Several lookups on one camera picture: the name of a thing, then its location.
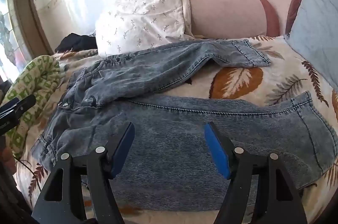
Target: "white cloth with twig pattern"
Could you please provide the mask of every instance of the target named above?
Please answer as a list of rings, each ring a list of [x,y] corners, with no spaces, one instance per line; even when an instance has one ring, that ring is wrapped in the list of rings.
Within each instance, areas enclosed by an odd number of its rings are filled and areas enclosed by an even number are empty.
[[[96,22],[101,57],[190,39],[189,0],[116,0]]]

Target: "denim pants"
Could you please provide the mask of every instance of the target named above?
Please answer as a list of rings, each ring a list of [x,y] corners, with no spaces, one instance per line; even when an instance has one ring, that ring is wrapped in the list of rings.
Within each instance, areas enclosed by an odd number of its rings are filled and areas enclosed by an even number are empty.
[[[151,210],[216,210],[229,181],[217,172],[204,140],[203,126],[213,121],[235,146],[277,153],[297,188],[321,177],[337,155],[337,137],[309,93],[267,107],[158,93],[182,84],[211,59],[224,67],[270,64],[246,40],[187,41],[108,57],[72,75],[33,156],[50,170],[62,153],[87,154],[130,121],[135,140],[111,181],[117,202]]]

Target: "rolled green blanket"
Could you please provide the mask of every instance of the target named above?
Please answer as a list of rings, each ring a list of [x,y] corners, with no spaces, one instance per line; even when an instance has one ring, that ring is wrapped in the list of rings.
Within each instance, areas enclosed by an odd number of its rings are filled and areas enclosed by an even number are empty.
[[[22,100],[30,94],[37,100],[36,104],[22,115],[19,125],[6,133],[6,145],[12,148],[16,156],[21,157],[27,132],[56,90],[60,78],[59,62],[52,56],[39,56],[24,68],[6,93],[1,105],[15,97]]]

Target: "light blue pillow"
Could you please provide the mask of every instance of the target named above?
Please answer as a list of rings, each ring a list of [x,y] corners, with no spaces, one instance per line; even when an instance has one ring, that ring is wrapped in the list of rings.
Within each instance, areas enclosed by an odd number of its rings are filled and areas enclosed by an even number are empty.
[[[338,92],[338,0],[302,0],[285,40]]]

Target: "silver screw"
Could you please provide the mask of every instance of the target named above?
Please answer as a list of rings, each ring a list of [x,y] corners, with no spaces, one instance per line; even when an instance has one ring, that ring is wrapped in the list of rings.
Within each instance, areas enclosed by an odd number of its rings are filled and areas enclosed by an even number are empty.
[[[95,150],[97,153],[102,153],[105,151],[105,148],[104,147],[97,147],[96,150]]]
[[[276,153],[271,153],[270,154],[270,158],[273,160],[277,160],[278,159],[278,155]]]
[[[241,147],[236,147],[234,151],[238,154],[242,154],[244,152],[244,150]]]
[[[68,158],[69,158],[69,154],[68,153],[64,153],[64,154],[61,155],[61,159],[62,160],[66,160]]]

